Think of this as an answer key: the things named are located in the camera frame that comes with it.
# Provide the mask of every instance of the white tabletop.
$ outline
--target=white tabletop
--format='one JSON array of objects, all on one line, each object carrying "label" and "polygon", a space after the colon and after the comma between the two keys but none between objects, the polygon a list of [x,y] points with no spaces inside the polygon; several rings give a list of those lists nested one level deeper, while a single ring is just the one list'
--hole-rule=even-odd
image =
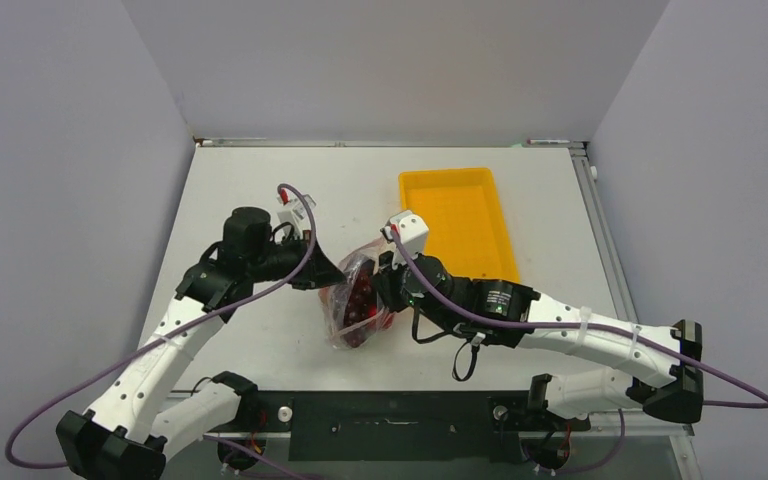
[{"label": "white tabletop", "polygon": [[[221,239],[231,210],[251,205],[274,212],[278,183],[314,198],[320,245],[337,263],[401,210],[400,172],[461,167],[493,171],[523,284],[615,315],[566,149],[206,147],[196,150],[141,341],[156,328],[186,269]],[[533,375],[596,368],[553,352],[495,346],[481,349],[475,375],[460,383],[450,372],[461,341],[415,344],[408,312],[349,351],[327,343],[324,322],[316,292],[280,289],[237,310],[176,388],[230,370],[262,390],[520,390]],[[436,331],[428,321],[422,325],[420,336]],[[461,356],[461,371],[468,357]]]}]

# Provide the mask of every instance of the red object in bag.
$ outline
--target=red object in bag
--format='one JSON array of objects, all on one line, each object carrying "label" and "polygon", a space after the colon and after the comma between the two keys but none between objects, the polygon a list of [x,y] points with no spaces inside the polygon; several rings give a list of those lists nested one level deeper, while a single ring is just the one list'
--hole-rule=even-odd
[{"label": "red object in bag", "polygon": [[385,245],[380,239],[350,253],[338,265],[346,282],[319,291],[328,338],[337,348],[357,348],[393,324],[393,314],[381,303],[370,281]]}]

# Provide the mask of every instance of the black joint actuator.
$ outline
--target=black joint actuator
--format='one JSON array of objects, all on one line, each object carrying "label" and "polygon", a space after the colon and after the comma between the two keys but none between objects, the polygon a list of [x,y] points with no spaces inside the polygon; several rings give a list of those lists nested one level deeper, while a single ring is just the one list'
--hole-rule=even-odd
[{"label": "black joint actuator", "polygon": [[[682,355],[702,359],[702,326],[689,320],[673,325],[671,335],[679,341]],[[675,381],[661,388],[650,387],[637,379],[626,391],[632,400],[643,405],[643,412],[673,423],[696,423],[702,418],[704,400],[702,372],[680,362],[670,369]]]},{"label": "black joint actuator", "polygon": [[215,375],[211,381],[225,385],[240,396],[240,405],[233,423],[240,426],[256,426],[260,414],[260,401],[257,395],[257,385],[242,375],[232,372],[222,372]]},{"label": "black joint actuator", "polygon": [[546,400],[546,388],[551,381],[552,376],[548,373],[531,377],[531,388],[528,389],[526,410],[540,412],[549,407],[549,402]]}]

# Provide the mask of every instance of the white wall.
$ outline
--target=white wall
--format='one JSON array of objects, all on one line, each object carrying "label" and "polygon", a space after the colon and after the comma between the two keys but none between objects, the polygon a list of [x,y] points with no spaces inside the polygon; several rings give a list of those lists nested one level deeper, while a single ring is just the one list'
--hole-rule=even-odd
[{"label": "white wall", "polygon": [[[118,0],[0,1],[0,478],[12,427],[133,348],[192,141]],[[62,460],[66,402],[19,442]]]},{"label": "white wall", "polygon": [[[701,322],[705,360],[768,392],[768,2],[673,0],[590,151],[641,321]],[[768,411],[697,433],[706,479],[768,478]]]},{"label": "white wall", "polygon": [[197,136],[590,139],[667,0],[123,0]]}]

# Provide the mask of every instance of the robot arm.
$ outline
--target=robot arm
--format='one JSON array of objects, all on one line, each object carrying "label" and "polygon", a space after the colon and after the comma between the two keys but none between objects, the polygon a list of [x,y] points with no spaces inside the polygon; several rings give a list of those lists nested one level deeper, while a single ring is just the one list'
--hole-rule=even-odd
[{"label": "robot arm", "polygon": [[[218,425],[247,419],[257,407],[257,387],[223,372],[199,394],[158,414],[193,358],[234,311],[198,323],[205,313],[251,297],[254,284],[278,280],[298,267],[309,248],[299,199],[282,198],[275,230],[259,208],[235,209],[222,241],[211,245],[176,288],[166,314],[146,344],[162,343],[131,362],[83,413],[67,412],[57,437],[69,468],[88,479],[159,478],[166,460]],[[288,233],[278,242],[275,234]],[[312,255],[289,283],[295,289],[322,288],[345,280],[313,245]]]},{"label": "robot arm", "polygon": [[[422,314],[443,330],[438,335],[449,334],[469,341],[474,357],[481,345],[503,345],[552,350],[607,367],[576,375],[534,377],[529,409],[570,419],[594,411],[642,408],[665,421],[699,421],[703,400],[701,373],[639,343],[645,338],[698,360],[702,348],[698,324],[682,320],[672,327],[635,325],[595,314],[587,307],[567,305],[524,285],[452,276],[438,259],[422,255],[429,229],[421,217],[410,211],[392,217],[382,233],[388,241],[394,241],[394,233],[397,234],[405,252],[430,285],[470,313],[497,323],[557,322],[579,327],[512,329],[473,322],[435,298],[408,268],[400,250],[382,255],[382,267],[373,284],[385,305],[393,311],[414,308],[415,322],[418,314]],[[596,326],[626,331],[630,338],[600,331]],[[430,340],[416,336],[414,339],[420,343]]]}]

